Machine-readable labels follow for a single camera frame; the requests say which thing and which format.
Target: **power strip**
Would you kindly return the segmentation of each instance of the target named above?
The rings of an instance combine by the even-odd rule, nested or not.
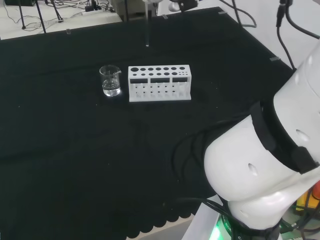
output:
[[[101,14],[104,13],[105,10],[101,9],[101,10],[94,10],[94,11],[84,11],[82,13],[82,16],[89,16],[89,15],[93,15],[93,14]]]

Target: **metal rod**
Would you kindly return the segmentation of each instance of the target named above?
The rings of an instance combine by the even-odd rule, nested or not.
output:
[[[39,7],[39,4],[38,4],[38,0],[35,0],[35,4],[36,4],[36,8],[38,9],[38,13],[39,13],[39,17],[40,17],[40,21],[41,21],[41,24],[42,24],[42,28],[43,28],[43,32],[46,34],[46,28],[45,28],[45,25],[44,25],[44,20],[42,19],[42,16],[41,16],[41,11],[40,11],[40,7]]]
[[[24,15],[22,14],[22,8],[21,8],[21,1],[20,0],[18,0],[18,4],[19,4],[20,15],[21,15],[21,21],[22,21],[22,29],[26,29],[25,21],[24,21]]]
[[[128,0],[124,0],[124,8],[126,21],[129,22]]]
[[[54,0],[51,0],[51,3],[52,3],[52,5],[53,5],[55,14],[56,14],[56,16],[57,16],[57,18],[58,18],[58,21],[63,20],[63,18],[60,16],[60,14],[59,14],[59,12],[58,12],[58,10],[57,10],[57,8],[56,8],[55,1],[54,1]]]
[[[150,33],[149,33],[149,7],[148,3],[144,3],[145,6],[145,46],[149,47],[150,45]]]

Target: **tripod leg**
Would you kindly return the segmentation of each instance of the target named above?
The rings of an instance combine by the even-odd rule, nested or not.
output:
[[[42,19],[42,16],[41,16],[41,11],[40,11],[40,8],[39,8],[38,0],[35,0],[35,4],[36,4],[36,8],[38,9],[38,13],[39,13],[40,21],[41,21],[41,24],[42,24],[43,32],[46,34],[47,32],[46,32],[46,28],[45,28],[45,25],[44,25],[44,20]]]
[[[20,0],[18,0],[18,4],[19,4],[20,15],[21,15],[21,21],[22,21],[22,29],[26,29],[25,21],[24,21],[24,15],[22,14],[22,8],[21,8],[21,1]]]

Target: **water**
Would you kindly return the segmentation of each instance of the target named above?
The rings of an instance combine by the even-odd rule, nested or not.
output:
[[[108,97],[113,97],[120,93],[120,83],[115,78],[104,80],[102,88],[104,94]]]

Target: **table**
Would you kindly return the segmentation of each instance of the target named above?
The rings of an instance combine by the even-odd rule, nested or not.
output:
[[[154,18],[149,48],[143,19],[0,41],[2,239],[134,238],[199,207],[170,201],[214,195],[192,160],[178,182],[173,147],[246,112],[292,75],[219,12]],[[83,42],[99,48],[80,51]],[[103,94],[103,64],[122,70],[118,97]],[[129,103],[128,66],[174,64],[190,65],[191,101]],[[186,141],[178,170],[189,150]]]

